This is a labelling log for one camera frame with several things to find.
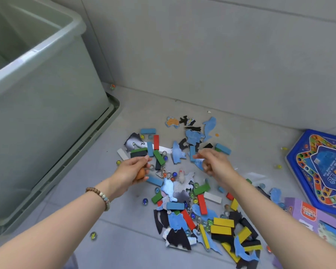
red object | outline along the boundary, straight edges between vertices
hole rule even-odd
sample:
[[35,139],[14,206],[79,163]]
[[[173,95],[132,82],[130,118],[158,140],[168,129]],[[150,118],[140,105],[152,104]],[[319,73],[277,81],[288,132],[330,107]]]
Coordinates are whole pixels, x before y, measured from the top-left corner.
[[182,211],[183,218],[187,222],[188,227],[193,230],[195,228],[195,224],[192,220],[192,218],[189,216],[188,212],[186,210]]
[[228,194],[226,195],[226,198],[229,199],[229,200],[231,200],[231,201],[234,200],[234,196],[233,196],[231,193],[228,193]]
[[202,215],[208,214],[207,205],[205,204],[204,195],[203,194],[198,194],[197,198],[198,198],[198,201],[199,201],[200,213]]
[[154,150],[159,150],[159,135],[153,136]]

green wooden block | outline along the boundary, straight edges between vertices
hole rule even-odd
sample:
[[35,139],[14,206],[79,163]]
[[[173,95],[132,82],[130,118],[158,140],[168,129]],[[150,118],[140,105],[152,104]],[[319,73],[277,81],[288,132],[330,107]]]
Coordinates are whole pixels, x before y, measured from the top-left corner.
[[201,185],[198,188],[193,190],[195,195],[202,194],[205,191],[210,191],[210,186],[208,183],[205,183],[204,185]]
[[144,147],[144,148],[135,149],[135,150],[132,150],[131,153],[145,151],[145,150],[148,150],[148,148]]
[[155,158],[158,160],[161,166],[163,166],[166,163],[166,161],[162,158],[158,150],[154,150],[153,154],[155,155]]
[[152,197],[153,204],[156,204],[159,200],[163,198],[161,192],[157,193],[155,196]]

hand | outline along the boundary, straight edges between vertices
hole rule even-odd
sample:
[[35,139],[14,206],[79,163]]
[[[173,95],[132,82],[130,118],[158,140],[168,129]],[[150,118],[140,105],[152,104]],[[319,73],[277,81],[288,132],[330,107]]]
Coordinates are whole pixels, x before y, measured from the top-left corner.
[[142,167],[150,167],[148,161],[151,160],[152,158],[145,156],[134,157],[123,161],[118,166],[114,174],[106,180],[102,181],[99,185],[96,186],[96,188],[105,193],[110,201],[120,197],[128,190],[130,186],[148,179],[148,176],[144,176],[142,179],[134,180]]
[[199,150],[193,158],[204,158],[203,169],[209,176],[213,176],[221,186],[229,186],[229,179],[237,175],[224,153],[210,148]]

person's left hand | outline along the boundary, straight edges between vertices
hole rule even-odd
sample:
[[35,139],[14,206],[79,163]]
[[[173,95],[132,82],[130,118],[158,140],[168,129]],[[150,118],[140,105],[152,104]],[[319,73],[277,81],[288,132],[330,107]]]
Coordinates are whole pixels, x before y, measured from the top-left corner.
[[151,161],[148,155],[145,157],[134,157],[129,160],[123,161],[114,174],[108,178],[112,187],[111,199],[115,199],[124,194],[131,185],[147,181],[148,176],[145,176],[142,179],[134,180],[137,176],[138,171],[144,167],[149,168],[150,164],[148,161]]

floor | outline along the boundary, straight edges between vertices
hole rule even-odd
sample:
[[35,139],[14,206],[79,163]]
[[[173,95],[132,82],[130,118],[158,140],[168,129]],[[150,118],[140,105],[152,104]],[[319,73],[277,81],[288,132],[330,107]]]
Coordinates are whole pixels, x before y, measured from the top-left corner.
[[[253,184],[264,183],[266,189],[280,188],[284,197],[305,200],[281,150],[282,146],[291,147],[301,131],[123,87],[117,87],[112,94],[121,102],[120,115],[14,234],[0,238],[0,245],[79,197],[86,187],[109,177],[120,159],[116,151],[124,148],[123,144],[131,133],[138,132],[140,128],[156,128],[160,145],[169,148],[174,140],[179,142],[183,139],[182,126],[175,129],[164,124],[168,116],[193,117],[196,120],[194,126],[201,126],[211,116],[216,117],[217,126],[210,135],[219,133],[219,137],[214,136],[210,142],[219,142],[232,149],[229,159],[242,176],[249,178]],[[283,168],[276,169],[276,164]],[[170,172],[179,171],[179,168],[186,173],[193,171],[195,181],[200,184],[207,177],[189,159],[173,165],[169,157],[166,167]],[[213,178],[210,178],[210,185],[211,193],[223,197],[220,205],[207,201],[208,208],[219,215],[224,210],[224,204],[230,201],[218,192]],[[185,263],[185,268],[201,268],[202,265],[235,268],[235,263],[223,248],[223,255],[212,250],[207,252],[201,244],[193,246],[190,253],[167,248],[154,223],[153,209],[156,206],[150,201],[154,188],[149,183],[135,185],[112,202],[109,212],[103,213],[91,229],[97,232],[97,240],[91,241],[87,235],[75,251],[80,269],[103,269],[108,264],[109,268],[168,269],[177,263]],[[142,205],[143,198],[149,199],[147,206]],[[260,240],[265,248],[266,243],[261,236]],[[258,268],[273,268],[273,256],[265,250],[260,259]]]

